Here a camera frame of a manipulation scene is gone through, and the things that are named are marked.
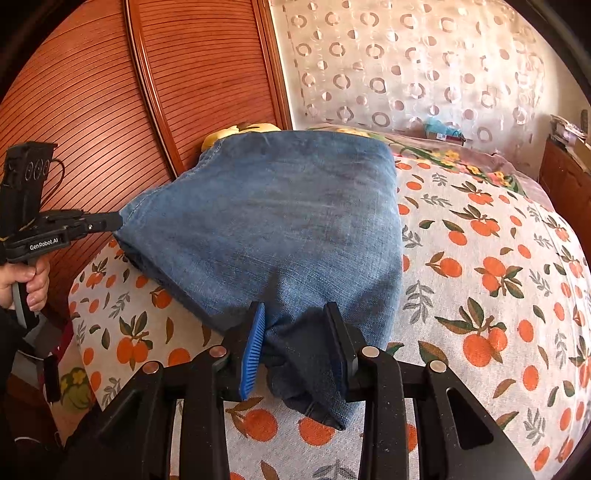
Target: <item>wooden panel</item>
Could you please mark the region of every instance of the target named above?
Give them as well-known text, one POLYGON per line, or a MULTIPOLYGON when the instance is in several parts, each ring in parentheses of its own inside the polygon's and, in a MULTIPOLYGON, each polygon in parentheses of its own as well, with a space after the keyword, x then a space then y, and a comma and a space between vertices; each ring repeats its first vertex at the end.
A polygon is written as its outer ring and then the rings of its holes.
MULTIPOLYGON (((135 81, 120 0, 88 0, 43 42, 0 104, 0 155, 26 140, 59 144, 66 178, 46 209, 118 210, 168 181, 135 81)), ((46 185, 55 185, 56 166, 46 185)), ((51 260, 50 305, 67 316, 76 274, 105 244, 93 235, 51 260)))
POLYGON ((585 257, 591 258, 591 177, 568 153, 548 140, 540 168, 540 184, 556 212, 577 234, 585 257))
POLYGON ((281 125, 251 0, 138 0, 146 50, 183 163, 240 122, 281 125))

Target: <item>floral blanket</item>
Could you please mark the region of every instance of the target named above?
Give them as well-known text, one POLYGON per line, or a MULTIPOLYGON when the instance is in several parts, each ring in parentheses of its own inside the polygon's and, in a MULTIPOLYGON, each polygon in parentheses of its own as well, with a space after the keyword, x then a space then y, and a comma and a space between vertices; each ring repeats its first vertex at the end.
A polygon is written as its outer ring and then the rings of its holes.
MULTIPOLYGON (((450 167, 443 157, 393 161, 404 284, 388 352, 417 365, 447 363, 535 477, 549 480, 591 421, 591 274, 580 244, 559 215, 469 169, 442 168, 450 167)), ((143 362, 175 365, 220 341, 134 269, 114 240, 79 275, 70 302, 89 380, 68 371, 64 403, 88 384, 104 408, 143 362)), ((261 369, 252 397, 227 404, 225 420, 232 480, 357 476, 363 407, 337 432, 273 398, 261 369)), ((416 480, 411 404, 406 432, 392 432, 405 433, 416 480)))

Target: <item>human hand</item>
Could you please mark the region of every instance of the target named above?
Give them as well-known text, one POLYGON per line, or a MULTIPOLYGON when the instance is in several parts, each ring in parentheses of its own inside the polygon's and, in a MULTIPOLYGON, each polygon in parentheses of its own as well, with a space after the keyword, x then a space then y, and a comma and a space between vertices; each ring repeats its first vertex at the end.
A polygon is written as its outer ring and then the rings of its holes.
POLYGON ((14 310, 12 284, 27 284, 27 304, 32 312, 39 312, 47 301, 49 288, 49 259, 39 257, 35 267, 25 264, 4 264, 0 267, 0 307, 14 310))

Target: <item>folded jeans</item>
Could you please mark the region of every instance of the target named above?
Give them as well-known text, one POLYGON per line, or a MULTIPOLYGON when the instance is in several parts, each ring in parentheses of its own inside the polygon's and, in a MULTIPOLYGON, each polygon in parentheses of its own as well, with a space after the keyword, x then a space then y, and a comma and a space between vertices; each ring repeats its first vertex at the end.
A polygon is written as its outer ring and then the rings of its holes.
POLYGON ((220 332, 265 303, 271 392, 344 429, 354 405, 330 369, 322 308, 335 301, 384 348, 400 296, 401 225, 388 147, 334 132, 233 135, 122 210, 128 258, 220 332))

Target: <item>wooden cabinet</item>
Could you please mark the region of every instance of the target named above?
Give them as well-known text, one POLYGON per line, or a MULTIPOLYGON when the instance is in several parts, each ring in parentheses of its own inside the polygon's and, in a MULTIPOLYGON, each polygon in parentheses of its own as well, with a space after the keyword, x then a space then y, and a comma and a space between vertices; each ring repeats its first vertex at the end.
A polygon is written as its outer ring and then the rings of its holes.
POLYGON ((565 150, 548 139, 538 182, 552 200, 556 212, 579 237, 585 257, 591 258, 591 176, 565 150))

